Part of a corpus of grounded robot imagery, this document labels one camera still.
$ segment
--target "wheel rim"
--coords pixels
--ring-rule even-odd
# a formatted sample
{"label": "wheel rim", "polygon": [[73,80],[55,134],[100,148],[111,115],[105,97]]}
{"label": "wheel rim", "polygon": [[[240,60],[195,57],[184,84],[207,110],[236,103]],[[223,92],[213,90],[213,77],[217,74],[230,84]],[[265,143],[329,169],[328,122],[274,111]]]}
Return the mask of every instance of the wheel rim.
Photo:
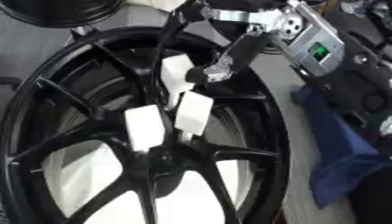
{"label": "wheel rim", "polygon": [[[181,169],[194,169],[199,172],[213,189],[215,196],[223,207],[227,221],[239,223],[239,220],[242,220],[251,223],[253,221],[271,221],[275,217],[287,186],[290,163],[288,139],[277,105],[266,87],[250,69],[242,72],[241,76],[237,76],[239,78],[223,84],[199,87],[196,90],[214,97],[218,102],[217,107],[224,108],[235,105],[235,113],[239,116],[242,125],[245,125],[248,131],[255,132],[245,134],[247,144],[259,149],[262,148],[262,150],[249,150],[240,153],[236,151],[236,148],[229,148],[226,152],[221,152],[219,157],[215,157],[221,160],[236,157],[255,162],[256,170],[254,170],[254,173],[258,178],[254,178],[249,195],[239,209],[238,219],[237,212],[233,211],[233,206],[229,203],[227,191],[221,190],[223,189],[221,187],[216,187],[222,186],[222,183],[213,160],[207,160],[207,158],[212,158],[210,157],[211,151],[224,151],[226,148],[222,149],[199,140],[192,147],[184,147],[173,143],[169,145],[170,147],[165,146],[163,149],[153,150],[157,151],[157,154],[151,153],[151,155],[156,155],[155,157],[137,155],[129,150],[128,139],[124,134],[122,113],[97,109],[96,105],[100,105],[98,101],[87,101],[83,98],[84,96],[78,96],[78,91],[75,90],[73,90],[73,94],[68,92],[67,89],[72,88],[74,82],[81,77],[80,74],[91,70],[91,59],[94,59],[93,64],[95,66],[106,61],[117,69],[120,77],[116,78],[122,79],[122,85],[126,83],[125,91],[129,91],[127,85],[134,87],[137,81],[131,78],[127,79],[127,76],[124,78],[123,75],[143,73],[145,72],[145,65],[138,58],[132,58],[135,55],[130,57],[127,53],[124,54],[124,52],[118,51],[125,46],[132,49],[152,48],[157,43],[158,34],[159,29],[129,28],[105,31],[84,38],[48,60],[18,90],[3,120],[1,138],[1,178],[4,183],[2,185],[4,204],[10,217],[16,223],[18,221],[25,223],[26,220],[30,223],[83,223],[91,213],[101,207],[101,204],[106,204],[108,200],[111,200],[111,197],[103,196],[118,196],[125,189],[134,190],[138,193],[147,214],[146,223],[155,223],[153,200],[150,196],[151,192],[147,191],[151,189],[149,186],[155,181],[140,175],[140,173],[145,174],[146,165],[151,162],[149,159],[152,158],[159,160],[158,162],[154,161],[154,164],[166,165],[165,167],[159,166],[159,169],[156,169],[155,166],[152,167],[151,169],[155,174],[172,173],[179,167]],[[216,51],[220,50],[217,45],[188,34],[182,35],[173,42],[170,48],[188,53],[196,64],[207,63]],[[129,63],[127,60],[129,59],[132,63],[140,63],[140,67],[136,71],[127,67],[127,63]],[[75,67],[79,67],[78,72],[75,72]],[[51,96],[50,101],[43,101],[48,95]],[[135,95],[143,95],[140,88],[136,90]],[[143,102],[143,99],[136,99],[137,103]],[[60,135],[60,141],[59,139],[53,141],[51,136],[52,140],[46,140],[43,143],[43,138],[47,138],[46,133],[36,131],[34,134],[29,134],[27,130],[37,130],[37,127],[39,127],[39,130],[45,130],[53,134],[55,130],[49,126],[56,127],[56,123],[59,122],[59,115],[48,113],[53,116],[51,118],[43,113],[43,110],[45,111],[47,107],[50,108],[50,104],[58,100],[66,102],[67,106],[78,109],[90,120],[84,122],[84,126],[73,127],[66,135]],[[56,104],[54,111],[63,111],[64,106],[61,104]],[[57,122],[53,122],[51,125],[43,125],[42,120],[44,119]],[[255,127],[256,121],[262,126]],[[40,162],[49,152],[59,150],[68,144],[77,144],[89,139],[101,140],[109,144],[122,165],[138,164],[138,167],[128,168],[126,172],[128,176],[118,178],[114,184],[112,183],[108,187],[105,193],[99,195],[101,197],[93,199],[94,203],[87,203],[66,222],[67,218],[55,206],[53,197],[49,193]],[[177,161],[177,163],[168,165],[167,161],[161,161],[162,152],[168,153],[170,158]],[[209,169],[206,170],[200,164],[209,167]],[[136,168],[140,171],[137,175],[131,171]],[[130,189],[130,177],[133,178],[133,182],[137,182],[137,185],[133,186],[132,189]]]}

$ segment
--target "wheel spoke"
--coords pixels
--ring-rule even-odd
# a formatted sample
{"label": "wheel spoke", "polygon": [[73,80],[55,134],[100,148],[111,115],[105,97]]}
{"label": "wheel spoke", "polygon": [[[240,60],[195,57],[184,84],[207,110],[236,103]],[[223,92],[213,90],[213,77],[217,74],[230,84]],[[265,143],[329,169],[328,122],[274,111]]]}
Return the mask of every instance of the wheel spoke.
{"label": "wheel spoke", "polygon": [[16,155],[12,159],[12,163],[18,163],[26,158],[38,159],[40,162],[41,159],[46,158],[52,152],[73,144],[93,140],[95,138],[95,134],[98,133],[101,128],[101,122],[87,120],[65,133],[59,133],[58,135],[45,140],[43,143],[33,146],[31,149]]}
{"label": "wheel spoke", "polygon": [[140,204],[142,205],[145,223],[157,224],[158,216],[154,193],[155,187],[148,178],[139,183],[139,185],[137,195],[139,196]]}
{"label": "wheel spoke", "polygon": [[124,55],[113,52],[103,45],[95,43],[94,46],[107,57],[107,60],[110,65],[115,67],[128,82],[136,83],[140,101],[139,103],[142,103],[144,105],[146,103],[145,85],[142,82],[141,75],[139,75],[135,68],[130,64],[130,60]]}
{"label": "wheel spoke", "polygon": [[53,81],[44,78],[39,79],[38,83],[63,95],[69,101],[69,103],[77,108],[84,116],[95,117],[100,111],[99,108],[97,108],[91,102],[81,96],[78,96],[77,94],[70,92],[60,84],[56,84]]}
{"label": "wheel spoke", "polygon": [[278,159],[280,157],[280,153],[267,150],[247,149],[212,143],[208,143],[206,147],[208,151],[211,151],[213,153],[213,156],[216,161],[236,159],[257,162],[261,158]]}
{"label": "wheel spoke", "polygon": [[110,201],[120,197],[130,189],[128,180],[124,175],[111,183],[88,203],[72,214],[63,224],[83,224],[91,215],[106,206]]}
{"label": "wheel spoke", "polygon": [[202,155],[207,156],[214,161],[249,160],[258,163],[261,159],[275,160],[280,157],[280,153],[273,151],[208,143],[202,138],[193,140],[192,147]]}
{"label": "wheel spoke", "polygon": [[214,161],[207,162],[200,167],[200,175],[208,183],[211,190],[215,194],[216,199],[220,202],[220,206],[225,214],[226,224],[240,224],[242,223],[238,213],[235,209],[235,205],[230,198],[228,189],[223,182],[222,176],[218,170],[218,167]]}
{"label": "wheel spoke", "polygon": [[151,161],[148,154],[138,154],[129,167],[129,180],[137,193],[146,224],[158,223],[155,200],[155,183],[151,178]]}

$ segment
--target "blue fabric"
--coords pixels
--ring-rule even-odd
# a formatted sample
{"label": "blue fabric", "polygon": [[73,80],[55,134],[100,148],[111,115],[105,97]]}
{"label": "blue fabric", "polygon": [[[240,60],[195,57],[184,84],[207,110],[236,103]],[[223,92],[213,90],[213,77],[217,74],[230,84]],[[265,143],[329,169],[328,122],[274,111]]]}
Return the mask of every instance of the blue fabric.
{"label": "blue fabric", "polygon": [[321,152],[320,164],[311,175],[311,190],[318,207],[345,196],[369,174],[392,165],[310,87],[292,93],[292,99],[307,112]]}

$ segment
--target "robotic arm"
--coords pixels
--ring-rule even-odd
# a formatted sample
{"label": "robotic arm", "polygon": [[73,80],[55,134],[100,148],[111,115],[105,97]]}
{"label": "robotic arm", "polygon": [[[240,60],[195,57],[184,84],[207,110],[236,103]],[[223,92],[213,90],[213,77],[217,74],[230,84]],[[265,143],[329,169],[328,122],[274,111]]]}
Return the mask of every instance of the robotic arm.
{"label": "robotic arm", "polygon": [[282,9],[259,12],[217,10],[207,3],[187,2],[171,14],[166,29],[168,34],[164,37],[191,22],[208,19],[247,24],[248,31],[229,45],[215,64],[192,69],[187,77],[190,82],[229,79],[249,65],[267,39],[272,39],[283,50],[294,67],[309,75],[329,74],[343,60],[344,43],[336,29],[307,3],[297,0],[288,1]]}
{"label": "robotic arm", "polygon": [[275,9],[246,12],[213,9],[204,1],[177,8],[164,28],[161,45],[187,25],[203,20],[248,25],[209,66],[193,67],[186,80],[224,81],[247,67],[267,40],[279,46],[292,68],[333,104],[337,113],[375,148],[392,155],[392,75],[378,55],[351,35],[333,28],[306,2],[288,0]]}

